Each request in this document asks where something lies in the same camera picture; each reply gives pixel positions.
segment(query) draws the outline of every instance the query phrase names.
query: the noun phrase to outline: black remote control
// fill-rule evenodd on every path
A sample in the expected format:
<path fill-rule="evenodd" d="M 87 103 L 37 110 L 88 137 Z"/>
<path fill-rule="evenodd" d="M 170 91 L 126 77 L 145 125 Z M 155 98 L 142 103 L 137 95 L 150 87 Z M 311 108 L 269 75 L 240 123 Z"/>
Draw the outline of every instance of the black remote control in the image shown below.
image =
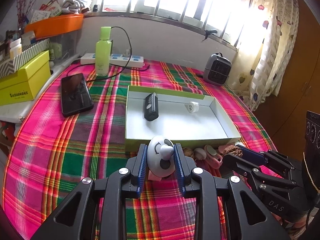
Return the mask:
<path fill-rule="evenodd" d="M 159 117 L 158 98 L 152 93 L 144 100 L 144 118 L 153 121 Z"/>

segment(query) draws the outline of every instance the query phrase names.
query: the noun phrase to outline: window sill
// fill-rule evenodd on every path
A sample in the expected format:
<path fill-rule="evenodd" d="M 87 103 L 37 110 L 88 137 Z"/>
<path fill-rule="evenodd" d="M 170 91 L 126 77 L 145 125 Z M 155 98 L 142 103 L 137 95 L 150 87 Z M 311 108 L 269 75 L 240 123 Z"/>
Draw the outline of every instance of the window sill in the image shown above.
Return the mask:
<path fill-rule="evenodd" d="M 84 14 L 84 17 L 95 17 L 95 16 L 113 16 L 113 17 L 131 17 L 131 18 L 138 18 L 138 19 L 145 19 L 145 20 L 152 20 L 152 21 L 157 21 L 157 22 L 162 22 L 162 23 L 166 23 L 166 24 L 170 24 L 170 25 L 174 25 L 195 33 L 199 33 L 201 35 L 205 35 L 205 32 L 202 31 L 201 29 L 185 24 L 185 23 L 181 23 L 175 20 L 170 20 L 167 18 L 163 18 L 163 17 L 159 17 L 159 16 L 153 16 L 153 15 L 149 15 L 149 14 L 142 14 L 142 13 L 131 13 L 131 12 L 88 12 Z M 225 42 L 224 40 L 214 36 L 214 35 L 210 35 L 209 36 L 210 39 L 221 43 L 222 45 L 238 52 L 238 49 L 234 46 L 232 46 L 231 44 Z"/>

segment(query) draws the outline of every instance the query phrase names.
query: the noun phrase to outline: green bottle cap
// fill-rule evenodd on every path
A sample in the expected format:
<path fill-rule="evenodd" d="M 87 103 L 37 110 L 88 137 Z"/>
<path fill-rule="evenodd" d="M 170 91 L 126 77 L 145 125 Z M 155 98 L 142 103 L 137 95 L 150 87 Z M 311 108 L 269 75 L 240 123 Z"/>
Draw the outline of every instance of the green bottle cap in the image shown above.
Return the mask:
<path fill-rule="evenodd" d="M 100 40 L 107 41 L 110 39 L 111 27 L 101 27 Z"/>

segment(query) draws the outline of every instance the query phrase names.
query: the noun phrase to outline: blue gripper pad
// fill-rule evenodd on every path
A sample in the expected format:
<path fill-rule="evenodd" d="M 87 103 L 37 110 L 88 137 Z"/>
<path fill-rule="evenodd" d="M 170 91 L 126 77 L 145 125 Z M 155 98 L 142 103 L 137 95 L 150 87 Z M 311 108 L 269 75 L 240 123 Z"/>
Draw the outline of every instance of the blue gripper pad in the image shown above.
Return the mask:
<path fill-rule="evenodd" d="M 146 169 L 147 169 L 147 150 L 148 146 L 145 145 L 143 149 L 143 154 L 141 158 L 141 164 L 139 167 L 139 172 L 138 172 L 138 188 L 137 188 L 137 194 L 140 197 L 141 192 L 143 191 L 143 185 L 144 185 L 144 179 L 146 177 Z"/>
<path fill-rule="evenodd" d="M 264 156 L 260 153 L 257 153 L 253 150 L 250 150 L 242 145 L 237 145 L 242 150 L 242 159 L 251 162 L 257 166 L 266 165 L 267 161 Z"/>
<path fill-rule="evenodd" d="M 182 196 L 184 197 L 186 194 L 186 185 L 185 185 L 185 178 L 184 178 L 182 165 L 181 165 L 181 161 L 180 161 L 180 156 L 179 156 L 176 145 L 173 146 L 173 149 L 174 149 L 174 166 L 176 169 L 176 176 L 177 176 L 177 180 L 178 180 L 179 190 L 180 190 Z"/>

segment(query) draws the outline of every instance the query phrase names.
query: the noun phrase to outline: green bottle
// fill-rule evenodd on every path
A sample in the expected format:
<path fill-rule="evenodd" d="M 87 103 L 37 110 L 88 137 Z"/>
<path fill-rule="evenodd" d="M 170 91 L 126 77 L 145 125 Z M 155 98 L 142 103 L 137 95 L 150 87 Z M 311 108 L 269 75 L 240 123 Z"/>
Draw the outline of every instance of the green bottle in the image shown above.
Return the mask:
<path fill-rule="evenodd" d="M 109 72 L 112 42 L 110 39 L 111 27 L 101 27 L 100 41 L 96 44 L 96 74 L 106 76 Z"/>

